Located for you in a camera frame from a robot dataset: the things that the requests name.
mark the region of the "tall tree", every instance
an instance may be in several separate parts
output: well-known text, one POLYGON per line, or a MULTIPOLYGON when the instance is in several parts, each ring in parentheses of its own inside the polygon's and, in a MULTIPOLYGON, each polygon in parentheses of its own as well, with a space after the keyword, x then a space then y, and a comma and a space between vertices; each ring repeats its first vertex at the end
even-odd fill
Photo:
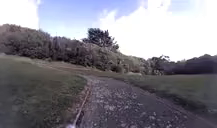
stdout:
POLYGON ((109 35, 109 31, 103 31, 99 28, 89 28, 88 37, 83 39, 86 43, 93 43, 100 47, 109 47, 111 50, 119 49, 117 42, 109 35))

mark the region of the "path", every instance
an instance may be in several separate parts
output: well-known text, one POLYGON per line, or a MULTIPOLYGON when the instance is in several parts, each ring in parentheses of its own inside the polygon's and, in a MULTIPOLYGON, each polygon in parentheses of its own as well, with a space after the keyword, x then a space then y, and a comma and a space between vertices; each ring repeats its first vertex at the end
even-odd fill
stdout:
POLYGON ((110 78, 92 85, 80 128, 212 128, 193 114, 139 88, 110 78))

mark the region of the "tree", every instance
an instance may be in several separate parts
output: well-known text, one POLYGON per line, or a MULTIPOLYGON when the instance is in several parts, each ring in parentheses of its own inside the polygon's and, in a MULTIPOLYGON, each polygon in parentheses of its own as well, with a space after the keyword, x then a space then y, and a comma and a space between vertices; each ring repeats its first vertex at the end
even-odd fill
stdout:
POLYGON ((153 75, 160 75, 165 74, 165 68, 169 64, 169 57, 168 56, 160 56, 160 57, 152 57, 148 60, 149 65, 152 68, 153 75))
POLYGON ((83 39, 85 43, 93 43, 100 47, 109 47, 111 50, 119 49, 119 45, 114 38, 109 35, 109 31, 103 31, 99 28, 89 28, 88 37, 83 39))

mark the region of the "dark green foliage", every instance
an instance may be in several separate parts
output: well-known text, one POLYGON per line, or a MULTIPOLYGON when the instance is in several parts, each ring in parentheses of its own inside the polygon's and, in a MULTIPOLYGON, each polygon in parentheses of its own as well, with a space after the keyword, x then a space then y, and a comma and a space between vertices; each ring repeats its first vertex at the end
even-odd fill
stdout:
POLYGON ((112 65, 112 66, 111 66, 111 71, 118 72, 118 73, 122 73, 123 69, 122 69, 122 67, 119 66, 119 65, 112 65))
POLYGON ((122 72, 123 65, 129 65, 128 71, 133 72, 133 67, 139 66, 133 59, 117 51, 119 46, 108 31, 91 28, 88 39, 90 43, 84 43, 65 37, 51 37, 41 30, 16 25, 0 26, 0 52, 6 54, 65 61, 103 71, 112 70, 113 65, 118 65, 113 70, 122 72))
POLYGON ((217 73, 217 55, 203 55, 186 61, 172 62, 168 56, 143 58, 121 54, 108 31, 90 28, 88 37, 71 40, 51 37, 42 30, 16 25, 0 26, 0 52, 30 58, 65 61, 115 72, 148 75, 217 73))
POLYGON ((103 31, 99 28, 89 28, 88 37, 83 39, 83 42, 96 44, 100 47, 107 47, 112 51, 119 49, 119 45, 116 44, 114 38, 109 35, 108 30, 103 31))

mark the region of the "grassy slope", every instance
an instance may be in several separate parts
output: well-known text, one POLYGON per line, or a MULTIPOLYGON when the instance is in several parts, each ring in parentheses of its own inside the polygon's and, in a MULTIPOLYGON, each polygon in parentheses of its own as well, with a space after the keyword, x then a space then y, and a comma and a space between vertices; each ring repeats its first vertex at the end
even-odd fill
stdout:
POLYGON ((122 80, 217 121, 217 75, 129 76, 52 64, 66 71, 122 80))
POLYGON ((0 58, 0 127, 55 127, 86 81, 64 72, 0 58))

